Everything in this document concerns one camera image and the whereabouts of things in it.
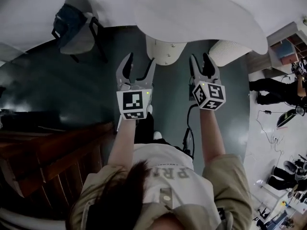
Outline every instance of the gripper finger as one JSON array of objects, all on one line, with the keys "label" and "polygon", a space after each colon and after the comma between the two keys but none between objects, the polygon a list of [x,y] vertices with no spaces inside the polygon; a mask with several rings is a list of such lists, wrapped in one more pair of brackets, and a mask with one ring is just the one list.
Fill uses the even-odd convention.
[{"label": "gripper finger", "polygon": [[215,62],[211,59],[211,57],[207,53],[203,53],[203,62],[204,67],[202,70],[202,74],[206,76],[208,79],[214,81],[215,83],[221,84],[220,80],[220,70],[218,69]]},{"label": "gripper finger", "polygon": [[195,55],[191,55],[190,59],[189,59],[189,64],[190,64],[190,72],[191,72],[191,76],[194,78],[194,80],[196,82],[199,82],[203,79],[203,75],[201,74],[201,69],[200,66],[198,64],[198,61],[195,57]]},{"label": "gripper finger", "polygon": [[151,89],[153,87],[155,65],[155,59],[153,58],[148,64],[144,77],[137,79],[135,84],[145,89]]},{"label": "gripper finger", "polygon": [[119,67],[116,70],[116,81],[118,89],[124,83],[131,84],[130,82],[130,72],[131,65],[133,62],[133,53],[128,54],[120,63]]}]

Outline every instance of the white round table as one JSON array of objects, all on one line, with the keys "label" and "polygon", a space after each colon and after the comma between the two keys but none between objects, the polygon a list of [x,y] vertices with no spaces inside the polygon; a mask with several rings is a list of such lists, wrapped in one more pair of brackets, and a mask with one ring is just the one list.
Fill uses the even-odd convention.
[{"label": "white round table", "polygon": [[162,42],[218,39],[259,54],[268,51],[267,38],[253,16],[231,0],[139,0],[134,13],[139,29]]}]

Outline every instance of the wooden furniture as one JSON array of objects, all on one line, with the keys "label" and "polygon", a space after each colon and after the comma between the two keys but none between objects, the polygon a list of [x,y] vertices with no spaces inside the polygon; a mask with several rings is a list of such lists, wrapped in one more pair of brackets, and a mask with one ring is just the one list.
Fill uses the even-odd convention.
[{"label": "wooden furniture", "polygon": [[[288,24],[268,36],[267,39],[269,46],[273,46],[284,39],[288,39],[295,46],[298,59],[307,56],[307,26],[304,25],[302,21]],[[248,53],[246,61],[249,73],[267,68],[271,68],[271,71],[274,71],[275,73],[275,69],[280,71],[279,75],[272,73],[275,77],[284,75],[285,73],[291,73],[291,65],[283,66],[275,52],[270,47],[268,53],[263,56],[258,55],[255,52]]]},{"label": "wooden furniture", "polygon": [[113,123],[40,137],[10,135],[18,140],[6,138],[10,145],[3,146],[0,132],[0,207],[48,219],[66,218],[87,175],[102,168],[103,148],[115,138]]}]

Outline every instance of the black shoe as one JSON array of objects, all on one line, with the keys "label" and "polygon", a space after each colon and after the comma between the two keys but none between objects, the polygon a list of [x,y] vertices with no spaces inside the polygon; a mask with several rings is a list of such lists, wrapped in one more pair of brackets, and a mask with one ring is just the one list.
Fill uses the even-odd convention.
[{"label": "black shoe", "polygon": [[249,91],[253,91],[254,89],[252,88],[252,82],[249,82]]},{"label": "black shoe", "polygon": [[259,104],[258,99],[259,99],[259,97],[261,97],[261,96],[262,96],[261,93],[258,91],[258,92],[257,92],[257,95],[256,95],[256,99],[255,99],[255,103],[256,103],[256,104]]}]

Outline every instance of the wooden cabinet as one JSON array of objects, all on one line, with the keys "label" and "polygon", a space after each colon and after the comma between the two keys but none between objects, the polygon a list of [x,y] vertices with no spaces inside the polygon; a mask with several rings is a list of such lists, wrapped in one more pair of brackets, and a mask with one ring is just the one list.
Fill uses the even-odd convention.
[{"label": "wooden cabinet", "polygon": [[[0,144],[3,137],[0,132]],[[25,137],[28,140],[0,146],[0,207],[32,217],[64,219],[87,175],[102,168],[102,150],[115,138],[113,123]]]}]

